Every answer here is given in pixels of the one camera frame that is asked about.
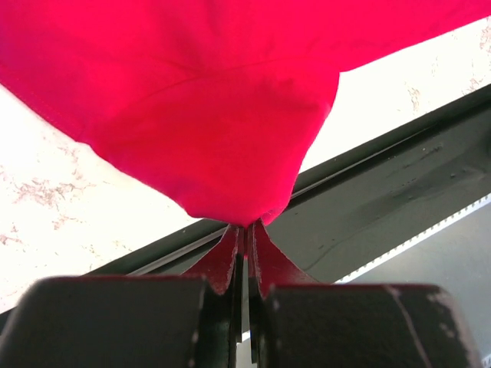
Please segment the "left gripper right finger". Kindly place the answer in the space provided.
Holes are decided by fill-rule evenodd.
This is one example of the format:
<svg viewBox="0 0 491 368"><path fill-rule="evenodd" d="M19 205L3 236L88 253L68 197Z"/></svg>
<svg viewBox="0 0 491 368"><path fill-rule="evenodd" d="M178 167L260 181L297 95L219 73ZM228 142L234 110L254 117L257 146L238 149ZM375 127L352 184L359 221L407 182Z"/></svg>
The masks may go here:
<svg viewBox="0 0 491 368"><path fill-rule="evenodd" d="M245 232L252 361L259 367L479 367L454 300L434 284L322 284Z"/></svg>

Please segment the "red t shirt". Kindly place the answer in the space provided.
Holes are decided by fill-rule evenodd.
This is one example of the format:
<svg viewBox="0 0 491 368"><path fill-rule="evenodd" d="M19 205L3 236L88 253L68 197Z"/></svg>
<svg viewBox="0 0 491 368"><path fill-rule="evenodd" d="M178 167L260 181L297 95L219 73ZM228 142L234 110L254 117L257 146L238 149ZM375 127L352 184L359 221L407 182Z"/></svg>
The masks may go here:
<svg viewBox="0 0 491 368"><path fill-rule="evenodd" d="M341 73L488 1L3 1L1 82L195 218L287 206Z"/></svg>

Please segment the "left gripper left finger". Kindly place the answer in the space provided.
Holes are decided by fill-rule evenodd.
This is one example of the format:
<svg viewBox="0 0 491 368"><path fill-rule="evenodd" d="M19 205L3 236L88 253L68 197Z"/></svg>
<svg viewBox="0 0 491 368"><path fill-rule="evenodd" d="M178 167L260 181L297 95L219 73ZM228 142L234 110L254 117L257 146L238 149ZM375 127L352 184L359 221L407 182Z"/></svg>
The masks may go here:
<svg viewBox="0 0 491 368"><path fill-rule="evenodd" d="M1 334L3 367L234 367L244 230L179 275L46 278Z"/></svg>

